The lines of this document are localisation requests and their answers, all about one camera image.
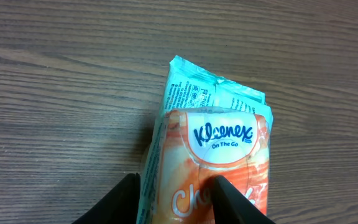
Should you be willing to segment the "teal wet wipes pack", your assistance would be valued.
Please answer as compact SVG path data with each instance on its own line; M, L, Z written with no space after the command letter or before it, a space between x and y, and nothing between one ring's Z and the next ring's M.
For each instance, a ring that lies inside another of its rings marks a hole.
M152 223L152 202L156 195L160 164L160 135L166 114L172 110L212 107L262 115L270 125L271 134L273 113L265 102L263 92L219 77L181 57L175 57L170 62L165 92L141 178L137 223Z

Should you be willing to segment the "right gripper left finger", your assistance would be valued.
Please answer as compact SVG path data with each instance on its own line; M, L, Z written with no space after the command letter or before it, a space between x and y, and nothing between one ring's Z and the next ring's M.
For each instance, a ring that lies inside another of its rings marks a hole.
M127 174L73 224L136 224L139 198L140 175Z

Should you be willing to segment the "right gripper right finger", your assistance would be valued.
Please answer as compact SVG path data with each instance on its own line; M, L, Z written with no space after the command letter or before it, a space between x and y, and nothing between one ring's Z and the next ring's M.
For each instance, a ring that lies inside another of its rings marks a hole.
M275 224L222 175L213 178L211 202L215 224Z

